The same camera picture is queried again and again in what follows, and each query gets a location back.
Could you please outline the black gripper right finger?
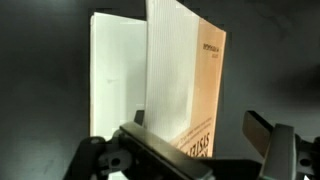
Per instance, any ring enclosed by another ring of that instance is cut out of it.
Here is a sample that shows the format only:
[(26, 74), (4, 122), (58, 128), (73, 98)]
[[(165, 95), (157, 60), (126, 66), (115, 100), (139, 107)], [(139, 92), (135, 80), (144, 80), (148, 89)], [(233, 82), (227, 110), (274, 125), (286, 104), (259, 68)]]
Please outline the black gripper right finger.
[(294, 128), (276, 124), (260, 170), (260, 180), (295, 180), (296, 161)]

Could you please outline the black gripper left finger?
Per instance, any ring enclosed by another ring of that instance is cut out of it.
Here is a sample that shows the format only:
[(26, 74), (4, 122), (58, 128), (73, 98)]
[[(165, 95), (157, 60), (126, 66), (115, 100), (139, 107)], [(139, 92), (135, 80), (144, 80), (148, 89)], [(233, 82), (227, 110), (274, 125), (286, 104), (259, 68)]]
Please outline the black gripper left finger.
[(149, 165), (164, 178), (175, 180), (214, 180), (213, 171), (184, 154), (135, 122), (120, 126), (119, 137), (140, 164)]

